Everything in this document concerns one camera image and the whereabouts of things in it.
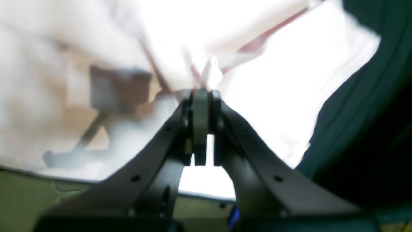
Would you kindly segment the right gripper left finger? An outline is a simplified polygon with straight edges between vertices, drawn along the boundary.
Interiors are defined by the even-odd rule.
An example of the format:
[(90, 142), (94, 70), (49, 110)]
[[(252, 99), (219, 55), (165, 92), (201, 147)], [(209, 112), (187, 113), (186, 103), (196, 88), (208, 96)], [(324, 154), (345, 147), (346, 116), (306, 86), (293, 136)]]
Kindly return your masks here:
[(181, 174), (206, 164), (208, 91), (186, 95), (152, 140), (105, 181), (49, 210), (35, 232), (181, 232), (172, 219)]

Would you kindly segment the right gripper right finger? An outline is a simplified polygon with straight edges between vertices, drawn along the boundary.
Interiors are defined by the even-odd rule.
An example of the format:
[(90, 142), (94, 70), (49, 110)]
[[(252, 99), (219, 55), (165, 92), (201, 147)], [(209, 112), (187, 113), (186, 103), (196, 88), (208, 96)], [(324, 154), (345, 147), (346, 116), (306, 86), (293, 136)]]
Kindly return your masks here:
[(360, 207), (286, 165), (251, 125), (210, 92), (214, 163), (231, 178), (239, 219), (234, 232), (379, 232)]

